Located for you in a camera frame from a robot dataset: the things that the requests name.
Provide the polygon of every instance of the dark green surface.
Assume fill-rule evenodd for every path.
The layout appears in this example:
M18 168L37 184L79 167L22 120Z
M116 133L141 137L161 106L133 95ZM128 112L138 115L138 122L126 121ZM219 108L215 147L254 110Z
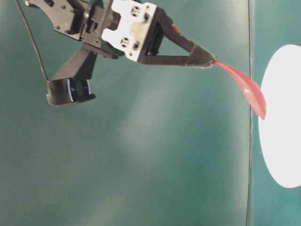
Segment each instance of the dark green surface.
M281 46L301 45L300 11L300 1L256 1L253 76L258 83L262 81L269 60ZM301 187L283 188L269 174L261 153L257 117L254 120L252 174L251 225L301 225Z
M247 0L152 2L249 72ZM24 9L52 75L80 45ZM53 108L14 1L0 21L0 225L245 225L249 106L224 71L98 58L97 99Z

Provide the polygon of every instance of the pink spoon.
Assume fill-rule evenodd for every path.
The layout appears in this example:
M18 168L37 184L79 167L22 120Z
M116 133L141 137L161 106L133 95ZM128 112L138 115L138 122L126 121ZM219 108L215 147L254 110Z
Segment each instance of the pink spoon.
M254 80L245 74L221 61L215 60L214 63L228 72L236 80L247 101L250 103L251 108L264 120L267 112L266 102L260 87L256 84L256 82L254 82Z

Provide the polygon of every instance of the white circle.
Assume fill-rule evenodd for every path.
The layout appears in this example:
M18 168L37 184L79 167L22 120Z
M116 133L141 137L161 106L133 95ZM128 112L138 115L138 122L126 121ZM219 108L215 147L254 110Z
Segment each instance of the white circle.
M259 119L266 165L281 186L301 186L301 47L286 45L274 54L261 90L267 103L266 119Z

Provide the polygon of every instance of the black cable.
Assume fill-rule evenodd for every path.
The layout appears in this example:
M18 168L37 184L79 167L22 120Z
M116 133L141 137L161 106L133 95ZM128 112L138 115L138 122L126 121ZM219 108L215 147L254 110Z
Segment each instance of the black cable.
M26 16L24 15L24 12L23 12L23 10L22 10L22 8L21 8L21 5L20 5L19 0L16 0L16 5L17 5L18 10L20 11L20 14L21 14L22 19L23 19L24 24L25 24L25 27L26 27L26 29L27 29L27 31L28 31L28 33L29 33L29 37L30 37L30 39L31 39L31 41L32 41L32 45L33 45L34 51L35 51L36 54L37 54L37 57L38 57L38 60L39 60L39 64L40 64L40 68L41 68L43 77L44 77L44 79L45 79L46 81L49 81L49 79L48 79L48 77L47 77L47 75L46 75L46 72L45 72L45 67L44 67L44 64L43 64L43 60L42 60L41 54L40 54L40 52L39 52L39 50L38 50L37 43L35 42L35 40L34 40L34 38L33 38L32 30L30 29L30 26L29 26L29 24L28 24L28 21L27 21L27 19L26 19Z

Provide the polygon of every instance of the green backdrop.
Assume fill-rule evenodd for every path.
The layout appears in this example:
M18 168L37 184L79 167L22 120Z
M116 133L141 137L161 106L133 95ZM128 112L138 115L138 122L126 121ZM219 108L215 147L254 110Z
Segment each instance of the green backdrop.
M260 84L269 60L280 47L286 44L301 45L301 2L252 0L252 4L253 77ZM301 187L287 189L274 181L261 153L257 117L254 118L253 125L250 225L299 226L301 225Z
M247 0L152 2L249 73ZM39 9L24 10L53 75L80 43L54 32ZM249 105L222 69L99 57L97 98L53 108L13 0L0 1L0 50L1 225L246 224Z

